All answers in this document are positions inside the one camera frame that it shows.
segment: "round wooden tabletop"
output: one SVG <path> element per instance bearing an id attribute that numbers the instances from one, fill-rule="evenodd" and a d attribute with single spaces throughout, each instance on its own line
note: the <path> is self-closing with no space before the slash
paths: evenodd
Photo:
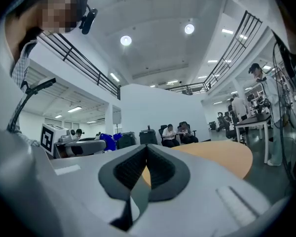
<path id="1" fill-rule="evenodd" d="M 251 150 L 238 142 L 207 141 L 181 145 L 172 149 L 215 161 L 241 179 L 248 174 L 252 166 L 253 156 Z M 150 185 L 150 174 L 147 167 L 144 169 L 142 176 Z"/>

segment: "black pants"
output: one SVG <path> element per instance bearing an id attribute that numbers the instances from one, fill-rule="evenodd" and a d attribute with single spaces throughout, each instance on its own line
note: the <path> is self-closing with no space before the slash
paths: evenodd
<path id="1" fill-rule="evenodd" d="M 189 137 L 183 137 L 182 142 L 184 144 L 191 144 L 193 142 L 197 143 L 198 142 L 198 138 L 196 138 L 195 136 L 191 135 Z"/>
<path id="2" fill-rule="evenodd" d="M 244 116 L 241 117 L 241 120 L 245 120 L 247 118 L 248 118 L 247 115 L 244 115 Z M 245 130 L 246 130 L 246 134 L 248 134 L 249 133 L 249 127 L 245 127 Z"/>
<path id="3" fill-rule="evenodd" d="M 168 148 L 172 148 L 172 147 L 176 147 L 179 146 L 179 142 L 176 139 L 173 140 L 163 140 L 163 146 L 164 147 L 168 147 Z"/>

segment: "desk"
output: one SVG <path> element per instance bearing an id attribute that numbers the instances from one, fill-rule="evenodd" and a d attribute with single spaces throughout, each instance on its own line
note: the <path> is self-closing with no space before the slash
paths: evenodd
<path id="1" fill-rule="evenodd" d="M 215 161 L 241 179 L 247 175 L 252 166 L 251 150 L 243 144 L 232 141 L 191 143 L 173 147 L 172 149 Z M 150 185 L 150 174 L 147 167 L 144 169 L 142 176 Z"/>
<path id="2" fill-rule="evenodd" d="M 252 125 L 260 125 L 259 131 L 260 131 L 260 140 L 262 139 L 262 127 L 261 125 L 264 125 L 264 137 L 265 137 L 265 153 L 264 153 L 264 163 L 267 163 L 268 160 L 268 130 L 267 130 L 267 123 L 271 119 L 271 114 L 265 114 L 261 113 L 258 114 L 258 116 L 253 116 L 251 118 L 247 118 L 246 120 L 243 120 L 237 124 L 234 125 L 237 132 L 237 139 L 238 142 L 240 142 L 240 132 L 239 128 L 241 127 L 248 127 Z"/>

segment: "light blue pants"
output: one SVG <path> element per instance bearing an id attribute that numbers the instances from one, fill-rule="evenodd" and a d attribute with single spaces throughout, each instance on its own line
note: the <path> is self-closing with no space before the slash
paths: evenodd
<path id="1" fill-rule="evenodd" d="M 282 163 L 281 130 L 279 128 L 280 122 L 281 119 L 273 124 L 273 150 L 271 151 L 270 161 L 274 165 L 280 165 Z"/>

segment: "white table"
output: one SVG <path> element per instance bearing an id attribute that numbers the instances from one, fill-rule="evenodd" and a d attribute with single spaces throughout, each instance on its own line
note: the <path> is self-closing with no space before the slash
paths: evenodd
<path id="1" fill-rule="evenodd" d="M 264 137 L 265 137 L 265 153 L 264 153 L 264 163 L 267 163 L 268 160 L 268 129 L 267 129 L 267 123 L 271 119 L 270 114 L 260 114 L 258 118 L 256 116 L 248 118 L 246 120 L 243 120 L 237 124 L 234 125 L 236 128 L 237 132 L 237 140 L 240 142 L 240 131 L 239 128 L 241 127 L 249 127 L 253 125 L 258 125 L 259 126 L 259 131 L 260 131 L 260 140 L 262 139 L 262 126 L 264 126 Z"/>

